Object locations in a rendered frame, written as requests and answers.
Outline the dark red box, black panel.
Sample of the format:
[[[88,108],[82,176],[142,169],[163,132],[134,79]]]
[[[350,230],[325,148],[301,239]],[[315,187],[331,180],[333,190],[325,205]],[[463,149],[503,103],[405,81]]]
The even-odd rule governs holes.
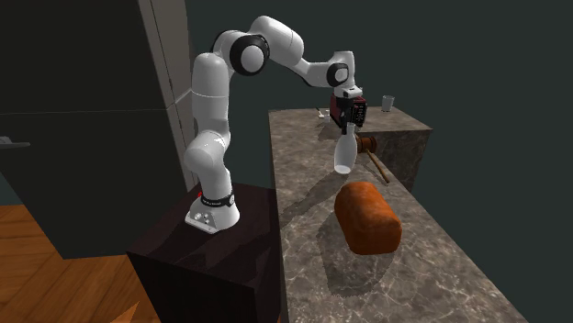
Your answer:
[[[352,122],[361,128],[364,125],[367,111],[366,100],[362,96],[343,98],[337,97],[335,94],[331,95],[330,117],[339,128],[342,126],[341,113],[345,107],[348,108],[348,111],[344,114],[345,121]]]

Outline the wooden mallet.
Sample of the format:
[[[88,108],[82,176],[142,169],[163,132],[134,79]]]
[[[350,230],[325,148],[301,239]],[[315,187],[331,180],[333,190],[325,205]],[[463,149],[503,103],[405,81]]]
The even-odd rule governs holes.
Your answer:
[[[389,178],[383,171],[382,167],[376,160],[375,155],[373,153],[373,151],[376,149],[376,139],[374,137],[359,137],[358,135],[354,136],[357,144],[357,152],[366,153],[371,162],[376,166],[377,170],[384,179],[385,183],[389,184],[390,183]]]

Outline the white bottle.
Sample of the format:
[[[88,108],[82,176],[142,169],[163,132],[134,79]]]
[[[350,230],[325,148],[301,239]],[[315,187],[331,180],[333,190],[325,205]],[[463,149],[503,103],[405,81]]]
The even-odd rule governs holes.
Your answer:
[[[357,156],[357,143],[354,136],[355,124],[346,125],[346,133],[337,140],[334,151],[334,171],[340,174],[350,173]]]

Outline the brown bread loaf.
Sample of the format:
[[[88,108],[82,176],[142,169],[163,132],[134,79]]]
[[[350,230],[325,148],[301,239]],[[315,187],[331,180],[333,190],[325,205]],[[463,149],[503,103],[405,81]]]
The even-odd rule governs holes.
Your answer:
[[[376,255],[398,249],[401,222],[372,183],[345,184],[336,195],[334,213],[352,252]]]

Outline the dark robot stand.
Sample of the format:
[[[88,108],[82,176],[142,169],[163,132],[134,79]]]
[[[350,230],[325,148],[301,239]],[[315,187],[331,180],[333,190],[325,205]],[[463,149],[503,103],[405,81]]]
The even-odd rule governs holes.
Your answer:
[[[129,247],[162,323],[277,323],[283,272],[276,192],[233,188],[241,210],[233,227],[208,234],[186,224],[196,185]]]

